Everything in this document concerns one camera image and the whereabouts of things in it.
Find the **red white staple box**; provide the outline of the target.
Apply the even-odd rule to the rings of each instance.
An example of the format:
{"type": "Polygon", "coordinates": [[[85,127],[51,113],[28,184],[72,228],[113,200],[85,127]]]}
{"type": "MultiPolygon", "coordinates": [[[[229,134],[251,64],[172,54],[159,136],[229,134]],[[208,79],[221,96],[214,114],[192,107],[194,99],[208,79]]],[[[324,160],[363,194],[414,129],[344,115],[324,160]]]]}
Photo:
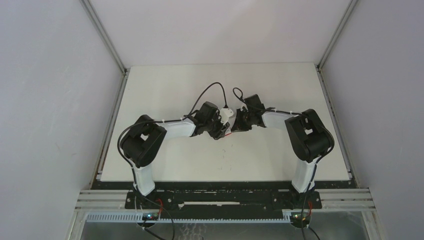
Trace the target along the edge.
{"type": "Polygon", "coordinates": [[[230,129],[227,129],[226,131],[225,131],[225,136],[228,136],[228,135],[230,135],[232,133],[232,131],[230,130],[230,129]]]}

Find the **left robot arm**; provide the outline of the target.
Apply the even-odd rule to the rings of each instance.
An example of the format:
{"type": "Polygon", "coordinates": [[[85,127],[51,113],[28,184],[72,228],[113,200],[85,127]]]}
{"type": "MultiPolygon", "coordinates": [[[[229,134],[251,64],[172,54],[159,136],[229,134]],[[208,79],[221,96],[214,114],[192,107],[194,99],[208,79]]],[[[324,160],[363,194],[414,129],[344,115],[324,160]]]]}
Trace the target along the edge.
{"type": "Polygon", "coordinates": [[[174,120],[153,120],[147,114],[127,127],[117,140],[118,153],[130,165],[137,202],[149,209],[156,203],[153,192],[155,182],[151,163],[156,158],[164,140],[181,137],[196,137],[208,133],[214,140],[230,134],[230,119],[234,110],[225,106],[219,109],[206,101],[200,109],[174,120]]]}

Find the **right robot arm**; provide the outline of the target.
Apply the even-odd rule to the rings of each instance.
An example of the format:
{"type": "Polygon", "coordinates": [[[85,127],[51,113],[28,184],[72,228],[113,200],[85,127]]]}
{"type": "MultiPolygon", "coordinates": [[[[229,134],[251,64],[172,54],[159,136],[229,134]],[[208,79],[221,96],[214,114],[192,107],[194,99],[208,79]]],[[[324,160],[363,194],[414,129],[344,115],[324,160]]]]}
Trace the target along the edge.
{"type": "Polygon", "coordinates": [[[298,158],[291,180],[295,191],[289,194],[289,203],[295,208],[302,208],[309,201],[307,192],[315,186],[318,163],[334,149],[334,137],[314,109],[293,112],[266,108],[257,94],[247,98],[237,95],[236,98],[244,106],[236,110],[232,132],[247,132],[254,126],[287,131],[298,158]]]}

